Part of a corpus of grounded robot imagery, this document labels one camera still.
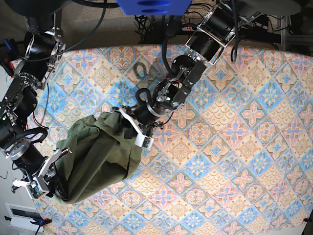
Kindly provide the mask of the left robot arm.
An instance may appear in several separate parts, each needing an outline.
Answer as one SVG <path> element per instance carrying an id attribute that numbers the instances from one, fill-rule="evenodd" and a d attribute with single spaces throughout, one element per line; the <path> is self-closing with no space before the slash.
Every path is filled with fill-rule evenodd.
<path id="1" fill-rule="evenodd" d="M 167 60 L 167 44 L 183 28 L 194 29 L 195 39 L 186 43 L 188 52 Z M 164 124 L 159 119 L 184 106 L 193 86 L 200 80 L 208 64 L 214 64 L 232 40 L 239 39 L 240 19 L 236 1 L 221 0 L 199 24 L 181 23 L 179 16 L 172 16 L 162 43 L 162 61 L 167 70 L 153 92 L 140 88 L 135 93 L 133 107 L 119 109 L 124 120 L 130 124 L 126 138 L 135 138 L 138 147 L 151 147 L 153 129 Z"/>

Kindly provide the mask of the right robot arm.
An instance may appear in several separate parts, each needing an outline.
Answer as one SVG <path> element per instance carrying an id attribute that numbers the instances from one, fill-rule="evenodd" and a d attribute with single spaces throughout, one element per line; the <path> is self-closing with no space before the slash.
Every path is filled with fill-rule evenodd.
<path id="1" fill-rule="evenodd" d="M 15 41 L 5 41 L 11 60 L 21 58 L 21 62 L 15 68 L 4 60 L 0 62 L 13 79 L 0 103 L 0 148 L 12 161 L 12 169 L 23 174 L 13 181 L 11 190 L 24 188 L 32 199 L 45 195 L 68 197 L 67 183 L 55 163 L 70 149 L 57 149 L 51 156 L 43 156 L 35 144 L 47 137 L 47 128 L 38 124 L 30 129 L 27 125 L 38 104 L 37 90 L 48 90 L 47 74 L 65 49 L 61 20 L 61 10 L 44 17 L 26 17 L 25 54 L 19 54 Z"/>

